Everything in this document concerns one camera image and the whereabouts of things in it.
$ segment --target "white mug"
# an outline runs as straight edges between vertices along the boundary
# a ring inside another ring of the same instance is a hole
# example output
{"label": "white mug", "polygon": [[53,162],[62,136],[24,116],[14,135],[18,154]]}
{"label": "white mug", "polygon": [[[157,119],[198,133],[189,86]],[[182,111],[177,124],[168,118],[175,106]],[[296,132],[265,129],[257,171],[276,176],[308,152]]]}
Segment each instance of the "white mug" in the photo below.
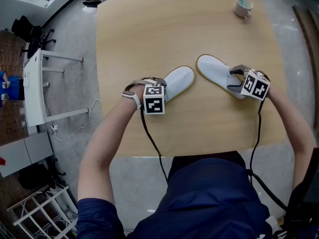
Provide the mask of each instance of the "white mug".
{"label": "white mug", "polygon": [[254,5],[251,0],[236,0],[233,10],[234,13],[242,18],[250,18],[253,7]]}

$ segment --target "red object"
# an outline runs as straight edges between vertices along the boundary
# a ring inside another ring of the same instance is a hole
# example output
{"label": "red object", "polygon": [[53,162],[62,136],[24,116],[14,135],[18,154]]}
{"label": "red object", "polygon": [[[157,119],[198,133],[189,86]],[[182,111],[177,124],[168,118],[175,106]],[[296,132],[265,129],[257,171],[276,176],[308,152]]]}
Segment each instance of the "red object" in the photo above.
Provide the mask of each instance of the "red object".
{"label": "red object", "polygon": [[5,165],[5,160],[0,157],[0,165]]}

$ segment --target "white wristwatch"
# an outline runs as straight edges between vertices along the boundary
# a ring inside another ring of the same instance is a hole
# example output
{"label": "white wristwatch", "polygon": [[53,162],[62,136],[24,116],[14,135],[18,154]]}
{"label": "white wristwatch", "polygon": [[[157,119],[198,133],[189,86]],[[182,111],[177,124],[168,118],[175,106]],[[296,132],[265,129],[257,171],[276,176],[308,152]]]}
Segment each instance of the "white wristwatch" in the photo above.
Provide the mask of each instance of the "white wristwatch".
{"label": "white wristwatch", "polygon": [[138,96],[135,94],[135,92],[133,91],[123,91],[122,92],[122,97],[126,97],[126,98],[132,98],[135,100],[135,103],[137,105],[137,109],[139,109],[141,107],[141,102],[140,99],[138,98]]}

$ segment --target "white slipper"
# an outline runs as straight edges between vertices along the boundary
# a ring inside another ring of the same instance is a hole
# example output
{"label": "white slipper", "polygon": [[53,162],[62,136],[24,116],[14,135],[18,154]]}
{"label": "white slipper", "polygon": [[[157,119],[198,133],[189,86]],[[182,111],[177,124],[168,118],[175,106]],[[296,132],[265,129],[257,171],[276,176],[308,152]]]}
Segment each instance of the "white slipper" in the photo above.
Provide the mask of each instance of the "white slipper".
{"label": "white slipper", "polygon": [[193,85],[196,74],[188,66],[177,67],[164,80],[167,83],[165,101],[170,102]]}
{"label": "white slipper", "polygon": [[229,90],[227,85],[240,85],[241,81],[229,73],[229,66],[211,55],[201,55],[197,60],[199,73],[210,82],[220,86],[239,99],[245,98],[238,92]]}

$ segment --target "chair leg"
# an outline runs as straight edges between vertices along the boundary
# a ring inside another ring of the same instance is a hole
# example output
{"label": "chair leg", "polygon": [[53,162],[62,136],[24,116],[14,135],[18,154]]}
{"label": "chair leg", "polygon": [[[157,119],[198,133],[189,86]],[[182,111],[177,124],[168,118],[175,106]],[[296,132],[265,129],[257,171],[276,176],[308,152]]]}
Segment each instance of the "chair leg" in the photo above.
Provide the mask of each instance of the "chair leg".
{"label": "chair leg", "polygon": [[45,45],[47,45],[47,44],[50,43],[50,42],[56,43],[56,40],[55,40],[55,39],[52,39],[52,40],[49,40],[49,41],[45,41],[45,42],[43,42],[42,44],[45,46]]}
{"label": "chair leg", "polygon": [[23,52],[28,52],[28,50],[25,50],[23,47],[21,48],[21,51],[20,51],[20,57],[22,56],[22,53]]}

